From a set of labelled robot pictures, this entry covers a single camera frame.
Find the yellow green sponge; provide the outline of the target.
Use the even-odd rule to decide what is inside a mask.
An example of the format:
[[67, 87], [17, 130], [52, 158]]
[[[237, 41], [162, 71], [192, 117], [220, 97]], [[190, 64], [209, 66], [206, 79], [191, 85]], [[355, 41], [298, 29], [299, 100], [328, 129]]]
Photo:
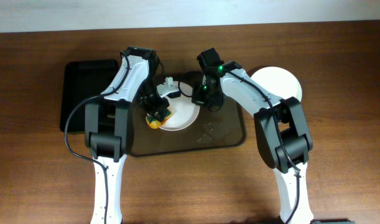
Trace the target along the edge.
[[152, 129], [158, 129], [162, 125], [164, 125], [168, 119], [172, 117], [172, 113], [169, 115], [165, 115], [162, 121], [159, 121], [155, 118], [155, 116], [147, 115], [146, 116], [146, 123], [147, 125]]

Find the pink white plate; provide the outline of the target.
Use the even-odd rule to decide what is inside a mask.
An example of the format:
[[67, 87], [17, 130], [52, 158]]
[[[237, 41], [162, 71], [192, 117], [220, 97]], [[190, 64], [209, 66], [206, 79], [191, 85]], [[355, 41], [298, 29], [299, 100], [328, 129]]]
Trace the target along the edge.
[[183, 95], [189, 94], [192, 87], [184, 82], [174, 81], [174, 83], [178, 86], [181, 95], [178, 98], [165, 97], [169, 102], [168, 110], [172, 113], [172, 117], [159, 128], [166, 131], [179, 131], [189, 127], [200, 112], [200, 107], [193, 104], [190, 97]]

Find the light green plate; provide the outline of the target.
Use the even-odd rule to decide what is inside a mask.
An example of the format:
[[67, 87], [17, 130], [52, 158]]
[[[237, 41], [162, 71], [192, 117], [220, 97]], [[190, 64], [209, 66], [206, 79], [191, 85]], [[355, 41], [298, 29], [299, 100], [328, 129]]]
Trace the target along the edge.
[[295, 97], [302, 101], [300, 82], [290, 71], [280, 67], [264, 67], [251, 75], [251, 79], [268, 92], [283, 99]]

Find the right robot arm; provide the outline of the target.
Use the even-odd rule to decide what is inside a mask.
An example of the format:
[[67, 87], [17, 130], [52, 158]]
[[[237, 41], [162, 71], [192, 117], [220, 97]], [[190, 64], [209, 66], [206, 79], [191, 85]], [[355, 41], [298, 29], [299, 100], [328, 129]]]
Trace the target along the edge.
[[313, 143], [300, 101], [283, 99], [257, 84], [235, 61], [198, 61], [203, 78], [193, 88], [192, 101], [209, 110], [225, 97], [239, 103], [254, 118], [257, 149], [276, 177], [283, 223], [311, 223], [306, 173]]

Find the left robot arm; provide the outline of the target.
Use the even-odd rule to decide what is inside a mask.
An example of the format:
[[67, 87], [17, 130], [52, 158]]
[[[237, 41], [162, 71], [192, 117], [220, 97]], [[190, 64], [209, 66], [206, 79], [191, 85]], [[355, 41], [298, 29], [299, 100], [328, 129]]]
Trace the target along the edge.
[[85, 106], [85, 144], [95, 163], [95, 206], [92, 223], [122, 223], [123, 167], [134, 142], [132, 109], [139, 103], [146, 122], [164, 124], [171, 112], [160, 96], [153, 77], [160, 59], [155, 50], [128, 47], [113, 81], [97, 100]]

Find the brown serving tray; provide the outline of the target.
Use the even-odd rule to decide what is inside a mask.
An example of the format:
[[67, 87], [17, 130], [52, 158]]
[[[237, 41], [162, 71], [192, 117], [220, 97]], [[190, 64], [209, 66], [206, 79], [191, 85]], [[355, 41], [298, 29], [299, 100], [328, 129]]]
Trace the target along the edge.
[[134, 123], [134, 143], [130, 155], [135, 157], [197, 151], [241, 145], [246, 139], [241, 106], [225, 98], [220, 110], [212, 112], [201, 106], [189, 127], [178, 131], [150, 128], [146, 112], [138, 104], [131, 105]]

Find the black plastic tray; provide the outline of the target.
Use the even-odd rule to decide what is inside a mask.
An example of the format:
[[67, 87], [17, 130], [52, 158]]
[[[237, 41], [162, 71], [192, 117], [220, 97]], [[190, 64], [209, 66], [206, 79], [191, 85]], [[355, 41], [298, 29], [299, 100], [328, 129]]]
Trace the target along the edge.
[[119, 70], [114, 59], [69, 62], [65, 66], [60, 130], [65, 130], [68, 116], [84, 99], [103, 92]]

